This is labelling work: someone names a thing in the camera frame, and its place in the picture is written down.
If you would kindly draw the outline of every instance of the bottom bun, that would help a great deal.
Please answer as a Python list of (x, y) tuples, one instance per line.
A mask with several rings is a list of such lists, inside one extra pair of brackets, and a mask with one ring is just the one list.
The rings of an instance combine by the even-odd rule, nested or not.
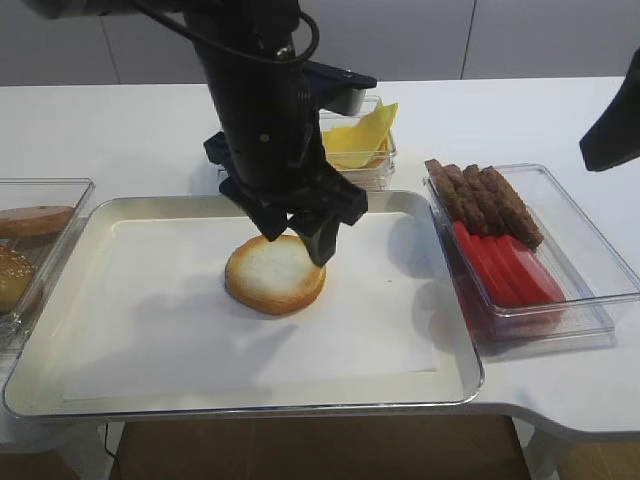
[(238, 248), (227, 262), (227, 292), (248, 307), (283, 315), (309, 306), (324, 286), (326, 268), (309, 258), (302, 240), (282, 235), (269, 242), (255, 237)]

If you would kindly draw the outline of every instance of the toasted bun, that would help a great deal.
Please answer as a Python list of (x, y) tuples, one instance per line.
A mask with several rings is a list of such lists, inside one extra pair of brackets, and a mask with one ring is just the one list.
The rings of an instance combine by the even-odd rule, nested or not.
[(26, 258), (0, 246), (0, 314), (13, 310), (34, 273), (35, 267)]
[(71, 207), (27, 207), (0, 211), (0, 238), (58, 233), (71, 218)]
[(238, 248), (227, 263), (227, 292), (239, 302), (271, 315), (307, 307), (318, 297), (326, 269), (313, 264), (296, 236), (274, 242), (255, 237)]

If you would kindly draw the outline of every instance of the white paper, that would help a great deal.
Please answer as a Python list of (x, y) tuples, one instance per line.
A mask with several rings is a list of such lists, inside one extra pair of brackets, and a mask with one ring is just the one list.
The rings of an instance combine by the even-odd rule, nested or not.
[(65, 399), (217, 392), (433, 370), (435, 285), (413, 217), (341, 227), (314, 304), (284, 318), (224, 290), (243, 218), (121, 222), (91, 276)]

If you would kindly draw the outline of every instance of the wooden floor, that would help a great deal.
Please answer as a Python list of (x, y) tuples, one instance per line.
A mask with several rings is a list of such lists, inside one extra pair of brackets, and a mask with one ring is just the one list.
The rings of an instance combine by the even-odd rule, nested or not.
[[(111, 480), (528, 479), (504, 417), (128, 424)], [(563, 480), (640, 480), (640, 444), (578, 447)], [(77, 480), (54, 454), (0, 455), (2, 480)]]

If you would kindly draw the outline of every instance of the white wall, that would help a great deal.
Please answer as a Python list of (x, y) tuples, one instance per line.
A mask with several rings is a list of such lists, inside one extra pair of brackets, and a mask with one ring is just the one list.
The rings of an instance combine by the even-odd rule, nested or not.
[[(316, 60), (381, 80), (621, 75), (640, 47), (638, 0), (301, 4), (321, 27)], [(191, 45), (146, 18), (46, 21), (0, 0), (0, 85), (203, 79)]]

